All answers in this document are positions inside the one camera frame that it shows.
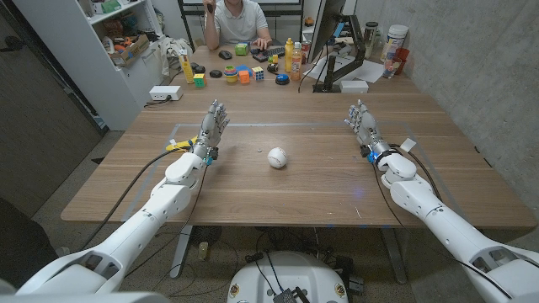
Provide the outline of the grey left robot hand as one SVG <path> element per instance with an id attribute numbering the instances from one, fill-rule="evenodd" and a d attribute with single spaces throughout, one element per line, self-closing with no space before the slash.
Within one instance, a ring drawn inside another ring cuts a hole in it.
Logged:
<path id="1" fill-rule="evenodd" d="M 219 104 L 215 99 L 201 122 L 199 134 L 191 152 L 200 158 L 205 158 L 211 150 L 217 148 L 228 122 L 224 104 Z"/>

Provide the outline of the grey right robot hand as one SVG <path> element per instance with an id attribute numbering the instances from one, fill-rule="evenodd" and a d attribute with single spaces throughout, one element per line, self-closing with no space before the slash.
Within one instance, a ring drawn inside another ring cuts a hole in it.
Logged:
<path id="1" fill-rule="evenodd" d="M 350 106 L 349 116 L 344 122 L 354 132 L 360 144 L 361 155 L 370 163 L 377 163 L 384 152 L 391 150 L 382 137 L 376 119 L 360 99 L 357 105 Z"/>

